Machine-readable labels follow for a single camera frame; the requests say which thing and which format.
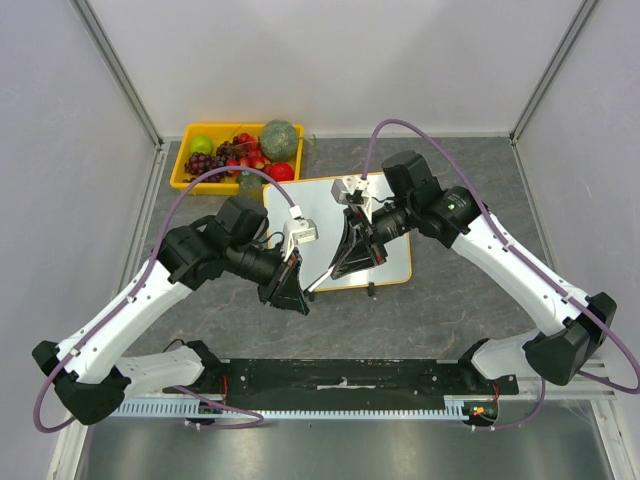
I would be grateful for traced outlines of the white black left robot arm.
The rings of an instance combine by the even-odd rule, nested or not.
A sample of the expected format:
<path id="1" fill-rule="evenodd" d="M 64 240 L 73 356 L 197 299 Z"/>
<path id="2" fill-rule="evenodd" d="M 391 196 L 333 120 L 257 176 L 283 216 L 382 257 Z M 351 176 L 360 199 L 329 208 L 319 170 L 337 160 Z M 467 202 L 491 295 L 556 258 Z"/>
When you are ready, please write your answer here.
<path id="1" fill-rule="evenodd" d="M 262 304 L 308 314 L 298 246 L 316 240 L 317 227 L 294 205 L 281 241 L 267 248 L 259 242 L 267 224 L 259 202 L 227 199 L 217 214 L 169 230 L 130 284 L 78 332 L 33 349 L 73 419 L 96 424 L 125 400 L 164 388 L 215 389 L 221 363 L 201 341 L 145 357 L 124 353 L 162 314 L 225 272 L 254 283 Z"/>

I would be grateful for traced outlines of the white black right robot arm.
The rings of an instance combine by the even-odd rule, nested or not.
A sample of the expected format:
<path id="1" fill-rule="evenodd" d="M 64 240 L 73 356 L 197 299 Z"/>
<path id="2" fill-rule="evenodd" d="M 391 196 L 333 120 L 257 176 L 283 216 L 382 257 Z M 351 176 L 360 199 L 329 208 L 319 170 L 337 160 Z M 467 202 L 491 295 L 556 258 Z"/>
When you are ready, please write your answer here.
<path id="1" fill-rule="evenodd" d="M 441 188 L 424 157 L 412 150 L 388 158 L 383 173 L 392 196 L 379 209 L 371 205 L 367 181 L 356 175 L 336 179 L 331 193 L 344 205 L 344 228 L 330 263 L 341 278 L 384 264 L 386 246 L 412 230 L 479 267 L 531 317 L 534 330 L 473 346 L 458 381 L 477 394 L 494 379 L 536 374 L 558 386 L 568 384 L 605 334 L 593 323 L 612 322 L 617 305 L 606 293 L 588 295 L 562 280 L 524 249 L 492 215 L 483 215 L 470 191 Z"/>

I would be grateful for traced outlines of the yellow framed whiteboard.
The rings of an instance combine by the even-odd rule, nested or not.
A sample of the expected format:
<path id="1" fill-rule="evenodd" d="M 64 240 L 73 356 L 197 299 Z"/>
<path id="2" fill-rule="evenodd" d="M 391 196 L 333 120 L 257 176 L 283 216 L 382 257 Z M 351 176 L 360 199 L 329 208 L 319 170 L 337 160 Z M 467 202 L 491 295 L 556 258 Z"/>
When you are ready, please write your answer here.
<path id="1" fill-rule="evenodd" d="M 344 205 L 332 194 L 333 181 L 342 176 L 283 182 L 281 186 L 301 207 L 305 217 L 317 226 L 319 238 L 299 247 L 302 256 L 300 284 L 306 289 L 330 266 L 343 230 Z M 385 245 L 386 262 L 368 270 L 324 282 L 316 291 L 393 285 L 407 282 L 412 276 L 410 237 L 404 235 Z"/>

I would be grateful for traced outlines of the red tomato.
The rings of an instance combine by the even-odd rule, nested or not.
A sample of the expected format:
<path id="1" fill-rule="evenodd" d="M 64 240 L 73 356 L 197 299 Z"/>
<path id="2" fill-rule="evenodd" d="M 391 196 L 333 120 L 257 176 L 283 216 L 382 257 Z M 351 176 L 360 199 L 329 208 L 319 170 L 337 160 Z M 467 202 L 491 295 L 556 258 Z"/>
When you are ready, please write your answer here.
<path id="1" fill-rule="evenodd" d="M 295 171 L 287 163 L 272 164 L 269 169 L 269 175 L 277 182 L 287 182 L 295 179 Z"/>

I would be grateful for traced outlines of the green avocado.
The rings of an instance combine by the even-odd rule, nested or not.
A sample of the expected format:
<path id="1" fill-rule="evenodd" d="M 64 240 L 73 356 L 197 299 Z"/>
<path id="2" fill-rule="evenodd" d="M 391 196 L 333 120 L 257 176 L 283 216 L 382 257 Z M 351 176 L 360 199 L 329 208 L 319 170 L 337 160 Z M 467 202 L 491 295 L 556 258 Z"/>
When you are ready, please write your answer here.
<path id="1" fill-rule="evenodd" d="M 260 176 L 254 174 L 254 173 L 248 172 L 248 171 L 242 171 L 236 177 L 236 183 L 238 185 L 241 185 L 245 181 L 248 181 L 249 183 L 257 183 L 258 185 L 261 184 Z"/>

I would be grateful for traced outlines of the red cherry bunch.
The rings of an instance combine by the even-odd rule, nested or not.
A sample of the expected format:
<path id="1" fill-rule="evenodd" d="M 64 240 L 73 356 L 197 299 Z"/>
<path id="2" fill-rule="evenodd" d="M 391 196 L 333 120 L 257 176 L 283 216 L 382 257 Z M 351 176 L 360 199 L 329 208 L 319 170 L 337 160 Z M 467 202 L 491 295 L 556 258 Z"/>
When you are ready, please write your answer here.
<path id="1" fill-rule="evenodd" d="M 259 138 L 246 132 L 234 136 L 227 149 L 228 166 L 244 166 L 263 171 L 267 165 Z"/>

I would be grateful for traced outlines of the green netted melon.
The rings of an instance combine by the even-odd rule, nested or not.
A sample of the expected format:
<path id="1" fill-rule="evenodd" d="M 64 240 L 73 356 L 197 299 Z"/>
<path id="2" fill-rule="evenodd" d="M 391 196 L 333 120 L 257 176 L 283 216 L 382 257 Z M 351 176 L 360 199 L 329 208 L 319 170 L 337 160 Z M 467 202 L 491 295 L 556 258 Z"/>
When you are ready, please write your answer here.
<path id="1" fill-rule="evenodd" d="M 260 144 L 270 160 L 288 160 L 297 151 L 298 134 L 290 122 L 271 120 L 262 128 Z"/>

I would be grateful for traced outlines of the dark purple grape bunch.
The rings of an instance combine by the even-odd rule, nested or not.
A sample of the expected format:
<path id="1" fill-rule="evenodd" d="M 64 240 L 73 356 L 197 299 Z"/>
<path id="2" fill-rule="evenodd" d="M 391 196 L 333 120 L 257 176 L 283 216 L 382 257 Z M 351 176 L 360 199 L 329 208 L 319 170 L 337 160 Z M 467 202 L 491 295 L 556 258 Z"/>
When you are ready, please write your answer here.
<path id="1" fill-rule="evenodd" d="M 219 146 L 214 145 L 214 150 L 210 155 L 189 155 L 183 164 L 185 173 L 195 178 L 206 172 L 226 166 L 225 161 L 229 144 L 229 142 L 223 142 Z"/>

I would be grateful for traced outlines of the green apple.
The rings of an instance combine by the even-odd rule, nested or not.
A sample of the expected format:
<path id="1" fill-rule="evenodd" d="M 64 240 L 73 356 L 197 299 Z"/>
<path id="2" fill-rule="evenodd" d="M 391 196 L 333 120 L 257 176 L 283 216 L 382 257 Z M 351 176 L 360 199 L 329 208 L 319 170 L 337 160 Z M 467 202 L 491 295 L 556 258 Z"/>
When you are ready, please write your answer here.
<path id="1" fill-rule="evenodd" d="M 189 144 L 189 154 L 204 154 L 210 155 L 214 150 L 213 141 L 203 135 L 198 135 L 192 138 Z"/>

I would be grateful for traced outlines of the yellow plastic fruit tray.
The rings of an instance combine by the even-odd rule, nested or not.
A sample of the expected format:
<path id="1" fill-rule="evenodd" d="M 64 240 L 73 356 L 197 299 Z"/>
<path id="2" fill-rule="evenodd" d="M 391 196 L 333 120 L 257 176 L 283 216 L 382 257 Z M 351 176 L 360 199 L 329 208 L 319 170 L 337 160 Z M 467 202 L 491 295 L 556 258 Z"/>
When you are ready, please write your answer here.
<path id="1" fill-rule="evenodd" d="M 192 123 L 186 127 L 170 176 L 170 186 L 184 190 L 195 179 L 224 166 L 255 167 L 278 181 L 300 178 L 304 127 L 295 124 L 288 158 L 269 157 L 262 142 L 262 124 Z"/>

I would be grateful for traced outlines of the aluminium frame post left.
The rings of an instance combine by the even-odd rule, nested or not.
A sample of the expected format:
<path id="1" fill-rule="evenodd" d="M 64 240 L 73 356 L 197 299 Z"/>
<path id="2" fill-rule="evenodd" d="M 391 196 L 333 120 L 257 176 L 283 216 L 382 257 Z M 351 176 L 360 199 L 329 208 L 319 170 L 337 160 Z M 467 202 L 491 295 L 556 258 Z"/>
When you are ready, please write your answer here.
<path id="1" fill-rule="evenodd" d="M 155 148 L 160 150 L 164 144 L 162 135 L 154 124 L 91 2 L 87 0 L 70 0 L 70 4 L 79 16 L 98 53 L 143 128 L 145 135 Z"/>

